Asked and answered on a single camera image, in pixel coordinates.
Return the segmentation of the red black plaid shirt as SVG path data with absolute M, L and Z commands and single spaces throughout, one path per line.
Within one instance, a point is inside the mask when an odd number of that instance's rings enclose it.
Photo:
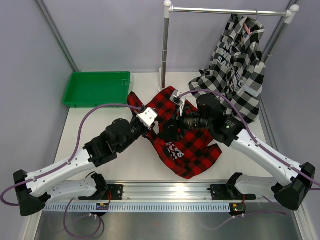
M 160 136 L 165 124 L 179 109 L 177 104 L 170 100 L 174 90 L 172 86 L 165 88 L 145 105 L 159 113 L 159 131 L 152 129 L 145 138 L 150 141 L 161 161 L 169 169 L 179 177 L 189 180 L 210 169 L 221 156 L 222 150 L 218 144 L 210 145 L 214 138 L 207 129 L 189 130 L 178 141 Z

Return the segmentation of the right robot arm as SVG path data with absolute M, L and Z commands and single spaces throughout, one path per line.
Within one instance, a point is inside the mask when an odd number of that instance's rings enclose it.
M 246 155 L 264 168 L 271 177 L 255 177 L 234 173 L 222 191 L 230 198 L 256 195 L 274 198 L 291 210 L 299 209 L 313 186 L 316 168 L 306 162 L 293 161 L 254 136 L 247 125 L 233 116 L 223 113 L 220 101 L 213 94 L 197 98 L 197 112 L 185 112 L 185 100 L 175 91 L 169 98 L 179 110 L 164 126 L 162 136 L 180 140 L 189 130 L 209 130 L 214 140 Z

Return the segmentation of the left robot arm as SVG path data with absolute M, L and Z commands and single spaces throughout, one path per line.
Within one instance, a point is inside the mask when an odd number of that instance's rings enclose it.
M 153 117 L 142 120 L 138 116 L 131 121 L 116 119 L 70 158 L 34 172 L 16 171 L 13 179 L 21 216 L 33 215 L 61 200 L 103 199 L 108 185 L 102 174 L 95 173 L 81 180 L 70 178 L 115 160 L 139 137 L 145 137 L 156 120 Z

